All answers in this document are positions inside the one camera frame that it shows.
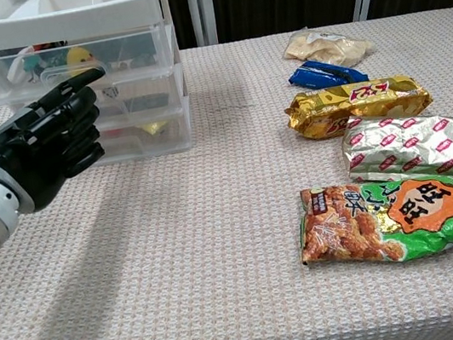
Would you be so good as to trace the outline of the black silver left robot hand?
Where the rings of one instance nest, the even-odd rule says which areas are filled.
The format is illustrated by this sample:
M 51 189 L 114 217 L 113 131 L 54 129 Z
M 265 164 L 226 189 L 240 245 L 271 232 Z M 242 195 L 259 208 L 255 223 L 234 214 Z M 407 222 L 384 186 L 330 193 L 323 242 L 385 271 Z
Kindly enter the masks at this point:
M 0 125 L 0 183 L 19 200 L 19 212 L 47 207 L 67 179 L 104 156 L 90 84 L 104 76 L 90 68 L 61 82 Z

